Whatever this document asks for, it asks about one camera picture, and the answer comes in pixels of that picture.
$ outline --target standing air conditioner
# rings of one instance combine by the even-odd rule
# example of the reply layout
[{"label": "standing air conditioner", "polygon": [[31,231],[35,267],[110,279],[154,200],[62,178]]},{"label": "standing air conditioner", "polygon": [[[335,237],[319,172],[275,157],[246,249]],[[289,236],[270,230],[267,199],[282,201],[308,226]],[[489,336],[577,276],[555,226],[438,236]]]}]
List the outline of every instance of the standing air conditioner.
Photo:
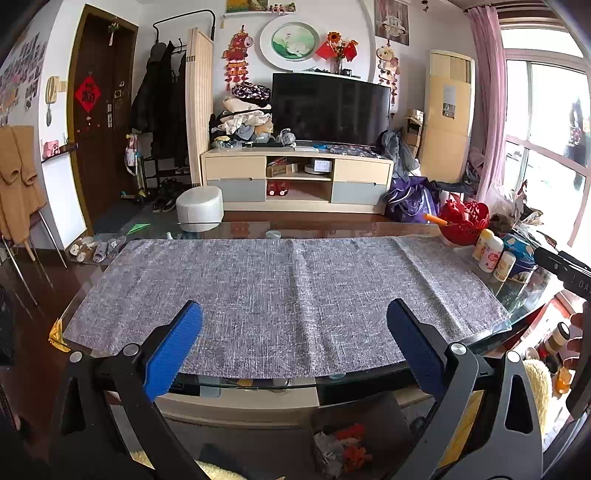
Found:
[{"label": "standing air conditioner", "polygon": [[432,50],[421,138],[421,175],[461,181],[474,116],[475,62],[450,51]]}]

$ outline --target person's hand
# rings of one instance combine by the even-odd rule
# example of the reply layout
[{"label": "person's hand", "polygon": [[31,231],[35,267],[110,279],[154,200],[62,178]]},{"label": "person's hand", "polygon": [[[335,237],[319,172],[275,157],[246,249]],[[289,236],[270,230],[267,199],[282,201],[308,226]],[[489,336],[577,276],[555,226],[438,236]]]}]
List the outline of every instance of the person's hand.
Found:
[{"label": "person's hand", "polygon": [[[570,324],[574,325],[575,327],[579,327],[581,330],[583,329],[583,321],[585,319],[586,316],[591,315],[591,302],[586,301],[583,305],[583,313],[575,313],[571,318],[570,318]],[[572,340],[569,340],[569,342],[566,344],[566,348],[573,351],[573,352],[578,352],[581,353],[581,347],[583,346],[583,338],[579,337],[579,338],[573,338]],[[566,368],[568,368],[569,370],[576,370],[577,367],[579,366],[579,359],[574,357],[574,358],[567,358],[564,361],[563,364]]]}]

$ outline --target door frame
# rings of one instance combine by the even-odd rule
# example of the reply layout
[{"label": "door frame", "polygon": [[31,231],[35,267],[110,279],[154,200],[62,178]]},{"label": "door frame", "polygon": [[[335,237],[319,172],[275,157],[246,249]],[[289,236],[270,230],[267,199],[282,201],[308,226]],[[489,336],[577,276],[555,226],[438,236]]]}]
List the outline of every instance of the door frame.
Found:
[{"label": "door frame", "polygon": [[[129,78],[128,85],[131,88],[131,80],[134,70],[134,57],[135,57],[135,43],[138,36],[138,26],[133,23],[123,20],[113,14],[105,12],[100,8],[93,7],[91,5],[85,5],[80,16],[78,28],[76,30],[76,37],[74,38],[74,46],[72,47],[72,57],[70,59],[70,70],[68,72],[68,90],[67,90],[67,103],[66,103],[66,119],[67,119],[67,134],[68,139],[73,140],[75,138],[74,130],[74,81],[76,80],[76,67],[78,65],[78,53],[80,51],[80,42],[82,41],[82,34],[84,33],[84,27],[86,25],[86,19],[89,15],[104,18],[110,22],[117,22],[121,28],[130,30],[133,34],[133,47],[131,50],[131,58],[129,60]],[[74,176],[74,185],[76,186],[76,193],[78,195],[78,202],[80,203],[80,209],[82,210],[82,216],[86,224],[86,232],[89,235],[94,235],[94,229],[92,228],[92,222],[88,214],[88,208],[86,207],[86,200],[84,198],[84,191],[82,189],[82,182],[80,180],[80,170],[78,168],[78,158],[76,157],[76,151],[70,152],[70,163],[72,165],[72,175]]]}]

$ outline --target orange flower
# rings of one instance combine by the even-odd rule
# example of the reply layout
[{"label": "orange flower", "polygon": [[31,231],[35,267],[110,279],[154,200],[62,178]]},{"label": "orange flower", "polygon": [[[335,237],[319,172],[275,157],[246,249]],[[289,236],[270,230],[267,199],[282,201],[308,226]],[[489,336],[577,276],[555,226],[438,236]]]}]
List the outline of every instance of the orange flower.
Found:
[{"label": "orange flower", "polygon": [[330,43],[340,42],[340,33],[339,32],[329,32],[329,34],[327,35],[327,39]]}]

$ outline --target gray tablecloth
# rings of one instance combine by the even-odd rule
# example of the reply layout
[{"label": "gray tablecloth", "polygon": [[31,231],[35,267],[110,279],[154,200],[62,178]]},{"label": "gray tablecloth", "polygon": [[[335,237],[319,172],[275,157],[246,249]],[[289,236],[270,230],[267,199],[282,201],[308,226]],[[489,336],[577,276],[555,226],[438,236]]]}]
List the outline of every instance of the gray tablecloth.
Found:
[{"label": "gray tablecloth", "polygon": [[140,240],[106,270],[64,336],[117,353],[195,300],[203,329],[181,372],[330,375],[404,360],[385,320],[399,297],[448,341],[506,318],[437,238]]}]

